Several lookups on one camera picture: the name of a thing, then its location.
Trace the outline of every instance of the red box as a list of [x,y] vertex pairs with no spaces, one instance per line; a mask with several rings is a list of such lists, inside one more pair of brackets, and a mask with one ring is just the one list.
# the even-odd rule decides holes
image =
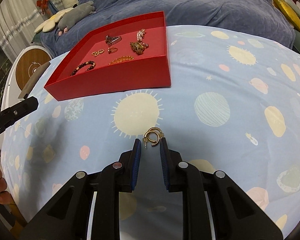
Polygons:
[[[149,47],[138,55],[130,47],[137,41],[137,32],[146,30],[143,38]],[[122,40],[111,48],[108,54],[106,36],[121,36]],[[92,52],[104,49],[97,57]],[[113,65],[109,63],[122,56],[132,56],[134,60]],[[92,60],[94,69],[85,71],[90,65],[70,76],[81,63]],[[44,88],[58,101],[98,95],[104,93],[169,87],[170,68],[167,52],[166,24],[163,12],[143,14],[117,21],[89,32],[60,62]]]

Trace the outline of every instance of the metal screw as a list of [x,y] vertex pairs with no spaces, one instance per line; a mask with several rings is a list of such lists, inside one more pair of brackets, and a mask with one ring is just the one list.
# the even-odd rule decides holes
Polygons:
[[86,174],[83,171],[79,171],[79,172],[77,172],[77,174],[75,176],[78,179],[82,179],[82,178],[84,178],[84,176],[86,176]]
[[114,167],[115,169],[120,169],[122,167],[122,163],[119,163],[119,162],[114,163],[114,164],[112,164],[112,167]]
[[180,168],[186,168],[186,167],[188,167],[188,163],[186,163],[186,162],[180,162],[179,164],[178,164],[178,166],[180,167]]
[[226,174],[223,171],[217,171],[216,176],[220,179],[224,178]]

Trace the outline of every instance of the round wooden panel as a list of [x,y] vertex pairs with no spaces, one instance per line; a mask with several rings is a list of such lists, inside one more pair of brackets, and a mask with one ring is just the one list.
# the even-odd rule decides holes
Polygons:
[[17,64],[16,79],[21,90],[39,66],[50,61],[49,55],[42,49],[31,49],[23,54]]

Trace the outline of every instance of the gray plush toy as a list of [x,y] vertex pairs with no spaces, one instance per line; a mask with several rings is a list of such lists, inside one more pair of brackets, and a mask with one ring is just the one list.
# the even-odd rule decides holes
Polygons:
[[59,33],[61,36],[62,33],[69,31],[77,22],[81,21],[90,14],[95,13],[95,7],[93,6],[93,1],[89,1],[83,4],[78,5],[73,8],[70,12],[67,12],[63,18],[58,23]]

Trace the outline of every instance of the red bow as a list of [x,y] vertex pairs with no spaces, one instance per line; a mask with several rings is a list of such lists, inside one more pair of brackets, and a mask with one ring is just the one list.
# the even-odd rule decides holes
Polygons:
[[45,14],[45,10],[48,8],[48,1],[49,0],[38,0],[37,7],[40,7],[42,14]]

